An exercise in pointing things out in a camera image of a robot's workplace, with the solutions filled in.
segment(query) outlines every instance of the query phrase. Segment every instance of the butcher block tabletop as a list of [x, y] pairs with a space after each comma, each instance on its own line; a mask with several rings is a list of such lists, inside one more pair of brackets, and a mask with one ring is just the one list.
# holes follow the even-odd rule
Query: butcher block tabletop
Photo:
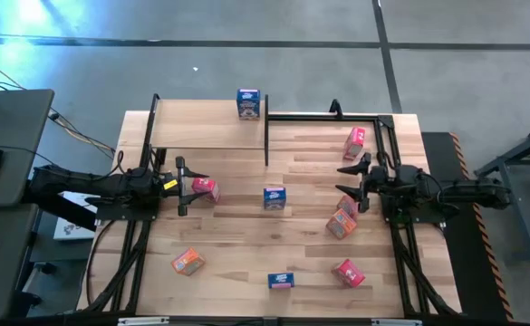
[[[139, 164], [148, 115], [146, 111], [125, 114], [117, 147], [124, 151], [125, 168]], [[402, 164], [428, 171], [417, 116], [393, 118]], [[162, 201], [149, 235], [137, 314], [403, 317], [390, 229], [381, 216], [379, 198], [370, 194], [370, 210], [359, 214], [358, 226], [348, 237], [338, 240], [325, 228], [343, 195], [335, 185], [359, 185], [360, 177], [336, 172], [352, 165], [342, 160], [343, 144], [352, 127], [365, 128], [363, 152], [375, 158], [373, 127], [363, 122], [270, 121], [269, 167], [265, 167], [262, 149], [168, 149], [163, 171], [174, 171], [174, 158], [183, 156], [191, 170], [215, 179], [221, 197], [216, 205], [195, 201], [183, 217], [178, 216], [177, 199]], [[162, 134], [169, 133], [155, 133], [153, 146], [167, 144], [159, 139]], [[385, 132], [383, 137], [389, 150]], [[262, 208], [265, 187], [286, 188], [283, 211]], [[118, 268], [125, 228], [126, 223], [113, 225], [92, 258], [93, 296]], [[460, 311], [442, 233], [433, 225], [415, 228], [424, 274], [444, 300]], [[207, 262], [191, 276], [177, 274], [170, 263], [189, 247]], [[347, 258], [366, 276], [358, 288], [343, 287], [331, 273]], [[294, 273], [295, 287], [269, 290], [267, 275], [283, 272]], [[131, 276], [126, 279], [122, 307], [129, 296]], [[411, 277], [409, 285], [418, 309]], [[78, 308], [86, 306], [84, 289], [85, 282]]]

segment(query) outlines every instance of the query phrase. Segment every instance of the blue box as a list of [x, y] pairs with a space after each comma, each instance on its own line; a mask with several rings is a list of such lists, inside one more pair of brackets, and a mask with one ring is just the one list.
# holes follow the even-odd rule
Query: blue box
[[286, 189], [279, 188], [265, 188], [265, 199], [263, 205], [266, 210], [281, 210], [286, 204]]
[[260, 117], [261, 92], [259, 90], [239, 89], [236, 93], [238, 118], [241, 120], [258, 120]]
[[293, 273], [268, 274], [269, 289], [286, 289], [294, 287]]

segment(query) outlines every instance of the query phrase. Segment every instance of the cereal box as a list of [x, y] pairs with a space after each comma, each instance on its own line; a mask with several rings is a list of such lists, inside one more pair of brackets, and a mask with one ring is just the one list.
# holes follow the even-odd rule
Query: cereal box
[[345, 146], [343, 147], [343, 158], [354, 160], [363, 149], [363, 141], [365, 140], [365, 129], [354, 127], [349, 134]]
[[193, 248], [189, 248], [184, 254], [181, 254], [172, 261], [172, 267], [176, 273], [190, 276], [206, 261]]
[[209, 191], [210, 194], [203, 196], [207, 201], [211, 203], [217, 203], [220, 198], [220, 190], [215, 180], [205, 177], [195, 177], [192, 181], [192, 190], [195, 193]]
[[357, 226], [357, 223], [350, 218], [343, 209], [339, 209], [329, 222], [327, 223], [327, 228], [339, 239], [343, 239], [345, 236], [353, 232], [353, 229]]
[[294, 287], [293, 273], [271, 273], [268, 274], [269, 289], [285, 289]]
[[259, 90], [239, 89], [236, 93], [238, 118], [241, 120], [258, 120], [260, 116], [261, 92]]
[[332, 269], [333, 274], [335, 274], [343, 284], [350, 287], [357, 287], [363, 280], [365, 280], [365, 275], [353, 264], [349, 259], [345, 259], [343, 263], [338, 264], [335, 268]]
[[283, 187], [265, 188], [263, 206], [265, 210], [281, 210], [286, 204], [286, 190]]
[[339, 204], [337, 204], [337, 209], [342, 208], [347, 215], [353, 219], [353, 221], [357, 222], [357, 210], [358, 205], [355, 203], [355, 200], [353, 198], [344, 195], [341, 197], [341, 200], [339, 201]]

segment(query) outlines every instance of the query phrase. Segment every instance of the concrete floor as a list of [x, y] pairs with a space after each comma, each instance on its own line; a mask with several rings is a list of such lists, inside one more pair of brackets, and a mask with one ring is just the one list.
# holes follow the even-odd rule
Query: concrete floor
[[[530, 43], [530, 0], [381, 0], [398, 43]], [[371, 0], [0, 0], [0, 35], [141, 40], [378, 42]], [[470, 169], [530, 131], [530, 51], [392, 50], [405, 113], [424, 131], [453, 131]], [[162, 98], [270, 94], [271, 110], [391, 112], [380, 49], [38, 46], [0, 44], [0, 68], [82, 132], [115, 146], [125, 110]], [[39, 152], [104, 173], [99, 151], [48, 123]], [[510, 212], [484, 211], [517, 321], [530, 322], [530, 263], [505, 265], [521, 245]]]

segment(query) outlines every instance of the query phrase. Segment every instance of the wooden board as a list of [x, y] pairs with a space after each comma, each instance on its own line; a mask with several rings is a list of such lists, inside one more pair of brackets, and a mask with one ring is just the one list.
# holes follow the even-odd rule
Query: wooden board
[[[125, 167], [138, 165], [147, 116], [126, 112], [118, 146], [125, 151]], [[402, 162], [428, 170], [417, 116], [394, 119]], [[402, 317], [379, 198], [371, 196], [370, 210], [347, 238], [340, 241], [325, 229], [342, 196], [334, 185], [359, 183], [358, 177], [335, 171], [351, 164], [342, 161], [342, 146], [352, 126], [366, 128], [365, 150], [374, 154], [371, 125], [348, 122], [271, 122], [268, 168], [262, 150], [169, 149], [164, 170], [173, 169], [174, 157], [182, 155], [192, 170], [218, 182], [222, 196], [216, 206], [198, 200], [185, 217], [178, 217], [174, 199], [162, 203], [150, 234], [138, 314]], [[280, 186], [287, 188], [286, 209], [264, 211], [263, 188]], [[92, 267], [94, 293], [117, 269], [124, 230], [125, 224], [117, 223], [101, 241]], [[416, 225], [416, 236], [424, 273], [459, 311], [444, 237], [432, 225]], [[176, 274], [170, 262], [189, 246], [207, 264], [187, 277]], [[357, 289], [343, 288], [330, 272], [346, 258], [367, 277]], [[269, 290], [266, 275], [285, 271], [294, 272], [296, 287]], [[410, 287], [417, 308], [412, 280]], [[79, 306], [85, 306], [84, 295]]]
[[[265, 111], [264, 101], [261, 111]], [[265, 148], [265, 119], [240, 120], [235, 101], [159, 100], [154, 122], [154, 147]]]

